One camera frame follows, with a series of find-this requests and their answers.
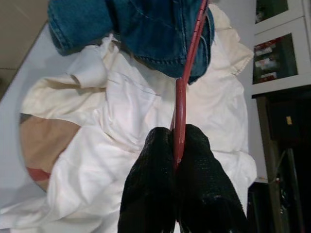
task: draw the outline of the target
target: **white sheet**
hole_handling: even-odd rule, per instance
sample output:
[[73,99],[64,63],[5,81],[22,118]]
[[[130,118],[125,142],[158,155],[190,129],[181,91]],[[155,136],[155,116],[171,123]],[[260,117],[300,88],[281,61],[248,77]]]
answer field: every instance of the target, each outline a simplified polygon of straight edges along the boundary
[[[230,25],[227,28],[231,34],[235,32]],[[256,167],[247,154],[243,88],[234,74],[243,69],[252,53],[238,43],[237,36],[230,41],[224,38],[223,30],[221,35],[216,33],[211,66],[187,91],[187,122],[200,127],[210,138],[215,157],[246,209],[247,188],[256,178]],[[226,48],[235,49],[236,56],[227,56]],[[104,63],[97,63],[103,57]],[[92,68],[74,64],[68,73],[75,75],[83,87],[96,88],[80,89],[70,75],[48,78],[34,86],[30,95],[35,95],[27,97],[23,112],[67,119],[82,128],[55,164],[47,197],[2,209],[0,229],[91,232],[101,225],[102,232],[115,233],[124,179],[146,134],[154,126],[170,124],[173,81],[120,53],[109,39],[100,48],[88,47],[76,64]],[[61,93],[49,88],[52,81],[59,85],[72,83],[76,89]]]

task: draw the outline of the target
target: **wall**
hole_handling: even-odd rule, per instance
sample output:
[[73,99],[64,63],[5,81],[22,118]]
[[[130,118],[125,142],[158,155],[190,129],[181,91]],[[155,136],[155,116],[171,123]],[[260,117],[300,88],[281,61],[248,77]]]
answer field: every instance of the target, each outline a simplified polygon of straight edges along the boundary
[[[241,43],[251,50],[255,43],[255,12],[256,0],[214,0],[230,18],[231,25],[235,28],[240,37]],[[245,88],[245,99],[249,118],[249,152],[255,159],[257,165],[258,177],[267,178],[267,171],[263,153],[262,139],[259,126],[259,118],[256,101],[251,99],[252,96],[252,76],[253,62],[250,62],[245,70],[238,76]]]

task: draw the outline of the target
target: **white cloth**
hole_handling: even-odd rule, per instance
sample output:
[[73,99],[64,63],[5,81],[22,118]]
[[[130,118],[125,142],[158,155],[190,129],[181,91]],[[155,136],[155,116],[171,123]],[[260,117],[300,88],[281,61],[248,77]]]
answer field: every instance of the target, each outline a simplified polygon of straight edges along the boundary
[[[211,9],[216,19],[211,64],[187,89],[187,122],[209,137],[246,210],[256,166],[247,154],[247,111],[235,75],[252,52],[239,44],[227,17],[222,21],[225,14]],[[226,31],[234,39],[227,40]],[[40,80],[25,99],[23,113],[81,128],[54,166],[46,198],[1,209],[0,229],[116,233],[125,178],[149,130],[170,126],[173,106],[174,80],[119,51],[112,36],[100,47],[86,47],[68,74]]]

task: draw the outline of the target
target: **white cabinet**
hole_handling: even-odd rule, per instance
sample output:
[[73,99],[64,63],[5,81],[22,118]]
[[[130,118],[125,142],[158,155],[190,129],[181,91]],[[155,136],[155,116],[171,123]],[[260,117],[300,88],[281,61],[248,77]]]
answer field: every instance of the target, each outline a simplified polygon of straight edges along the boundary
[[302,0],[257,0],[256,33],[304,15]]
[[270,11],[263,9],[270,12],[266,17],[273,12],[283,12],[256,25],[260,33],[255,37],[252,94],[311,85],[309,0],[257,0],[258,4],[266,2],[270,2],[271,7],[280,7]]

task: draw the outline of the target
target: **blue jeans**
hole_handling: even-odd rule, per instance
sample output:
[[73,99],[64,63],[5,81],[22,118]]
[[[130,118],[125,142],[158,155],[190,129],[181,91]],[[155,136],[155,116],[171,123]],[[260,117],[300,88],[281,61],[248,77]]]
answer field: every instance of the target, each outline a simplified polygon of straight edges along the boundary
[[[200,0],[50,0],[49,27],[62,55],[114,32],[145,65],[178,78],[200,5]],[[208,10],[189,83],[206,72],[213,38],[213,16]]]

